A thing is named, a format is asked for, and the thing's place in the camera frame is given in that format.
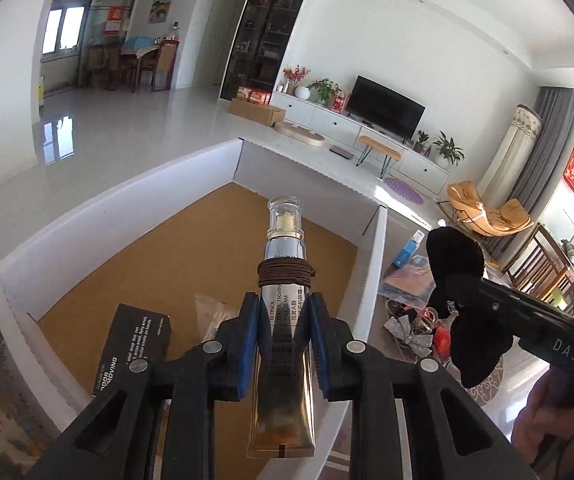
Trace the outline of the person's right hand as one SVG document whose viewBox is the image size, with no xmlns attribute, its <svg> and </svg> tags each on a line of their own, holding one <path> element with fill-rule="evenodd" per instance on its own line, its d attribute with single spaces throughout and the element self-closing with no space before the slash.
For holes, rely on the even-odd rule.
<svg viewBox="0 0 574 480">
<path fill-rule="evenodd" d="M 548 434 L 569 440 L 574 433 L 574 408 L 548 408 L 544 397 L 548 393 L 551 372 L 546 372 L 533 386 L 526 406 L 514 423 L 511 443 L 528 463 L 536 459 L 538 448 Z M 562 456 L 561 471 L 574 466 L 574 439 Z"/>
</svg>

